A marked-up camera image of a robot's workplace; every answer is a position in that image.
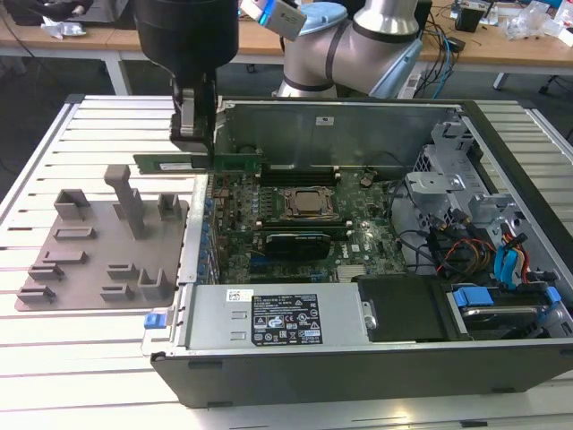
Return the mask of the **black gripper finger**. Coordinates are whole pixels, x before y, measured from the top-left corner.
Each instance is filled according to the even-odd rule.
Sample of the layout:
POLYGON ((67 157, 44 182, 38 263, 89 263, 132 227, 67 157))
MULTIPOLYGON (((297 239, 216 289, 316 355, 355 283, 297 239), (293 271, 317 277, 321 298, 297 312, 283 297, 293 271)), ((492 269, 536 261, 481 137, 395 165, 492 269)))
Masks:
POLYGON ((212 169, 217 114, 215 71, 172 77, 170 141, 190 156, 193 169, 212 169))

